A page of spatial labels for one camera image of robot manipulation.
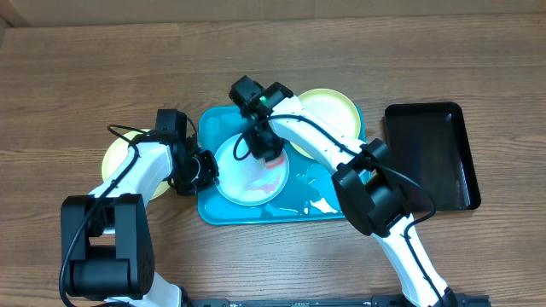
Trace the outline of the green and red sponge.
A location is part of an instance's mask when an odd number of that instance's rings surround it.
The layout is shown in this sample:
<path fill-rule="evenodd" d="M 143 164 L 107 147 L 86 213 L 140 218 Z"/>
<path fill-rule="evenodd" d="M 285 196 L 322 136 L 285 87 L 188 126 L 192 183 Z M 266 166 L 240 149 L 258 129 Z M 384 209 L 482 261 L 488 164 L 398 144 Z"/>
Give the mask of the green and red sponge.
<path fill-rule="evenodd" d="M 281 153 L 279 157 L 276 157 L 270 161 L 265 161 L 264 165 L 267 169 L 273 169 L 279 165 L 283 165 L 285 163 L 285 154 Z"/>

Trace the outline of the light blue plate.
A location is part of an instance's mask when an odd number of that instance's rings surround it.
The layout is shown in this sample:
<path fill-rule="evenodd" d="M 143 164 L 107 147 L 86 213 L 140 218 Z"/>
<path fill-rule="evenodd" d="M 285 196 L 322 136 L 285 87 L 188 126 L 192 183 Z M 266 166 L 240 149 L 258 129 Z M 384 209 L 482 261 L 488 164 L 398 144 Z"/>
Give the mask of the light blue plate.
<path fill-rule="evenodd" d="M 267 169 L 264 159 L 255 159 L 251 154 L 244 160 L 236 160 L 233 149 L 240 135 L 230 137 L 215 153 L 219 172 L 218 191 L 237 205 L 262 205 L 273 200 L 287 184 L 288 155 L 282 150 L 285 163 L 273 169 Z"/>

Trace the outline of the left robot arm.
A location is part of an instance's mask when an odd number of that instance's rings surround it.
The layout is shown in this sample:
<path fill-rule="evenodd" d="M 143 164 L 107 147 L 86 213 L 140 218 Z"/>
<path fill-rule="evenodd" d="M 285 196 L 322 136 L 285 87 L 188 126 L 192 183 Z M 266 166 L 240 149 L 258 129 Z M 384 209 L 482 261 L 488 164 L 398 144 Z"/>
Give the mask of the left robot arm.
<path fill-rule="evenodd" d="M 100 306 L 189 306 L 187 292 L 155 270 L 146 207 L 166 183 L 191 197 L 215 185 L 218 166 L 189 136 L 193 125 L 176 109 L 160 109 L 152 130 L 137 129 L 113 174 L 86 195 L 61 205 L 59 294 Z"/>

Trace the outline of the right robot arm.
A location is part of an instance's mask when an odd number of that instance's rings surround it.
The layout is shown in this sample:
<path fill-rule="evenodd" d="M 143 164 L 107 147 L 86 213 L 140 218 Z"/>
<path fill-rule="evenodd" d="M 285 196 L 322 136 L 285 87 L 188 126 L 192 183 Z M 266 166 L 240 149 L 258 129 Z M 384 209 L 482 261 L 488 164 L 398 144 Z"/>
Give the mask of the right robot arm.
<path fill-rule="evenodd" d="M 243 76 L 232 84 L 229 98 L 249 122 L 241 139 L 254 158 L 271 161 L 280 156 L 284 142 L 292 142 L 329 171 L 342 213 L 381 245 L 412 305 L 458 304 L 416 233 L 415 226 L 432 214 L 417 219 L 405 209 L 408 187 L 415 181 L 395 170 L 383 141 L 366 143 L 339 132 L 278 82 L 265 88 Z"/>

